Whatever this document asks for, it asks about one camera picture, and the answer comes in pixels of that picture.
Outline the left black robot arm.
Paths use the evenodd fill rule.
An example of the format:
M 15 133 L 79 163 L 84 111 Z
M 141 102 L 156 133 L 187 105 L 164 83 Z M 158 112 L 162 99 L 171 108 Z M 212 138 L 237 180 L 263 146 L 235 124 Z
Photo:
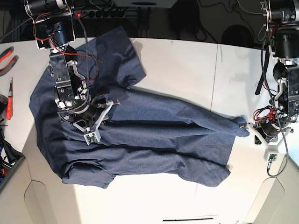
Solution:
M 278 140 L 292 131 L 289 124 L 299 119 L 299 2 L 263 0 L 267 37 L 261 52 L 262 74 L 256 95 L 262 87 L 270 94 L 270 104 L 257 109 L 253 124 L 247 127 L 255 135 L 255 144 L 265 147 L 266 160 L 275 159 L 283 143 Z

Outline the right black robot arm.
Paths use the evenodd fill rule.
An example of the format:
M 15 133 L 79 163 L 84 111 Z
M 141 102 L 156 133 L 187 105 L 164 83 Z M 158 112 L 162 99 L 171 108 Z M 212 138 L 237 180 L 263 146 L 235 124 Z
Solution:
M 75 41 L 71 0 L 26 0 L 25 11 L 33 20 L 33 36 L 39 49 L 50 50 L 50 74 L 56 86 L 54 100 L 61 119 L 71 123 L 88 139 L 98 139 L 98 128 L 114 105 L 95 103 L 90 94 L 90 75 L 78 71 L 78 57 L 95 59 L 86 50 L 78 53 L 70 46 Z

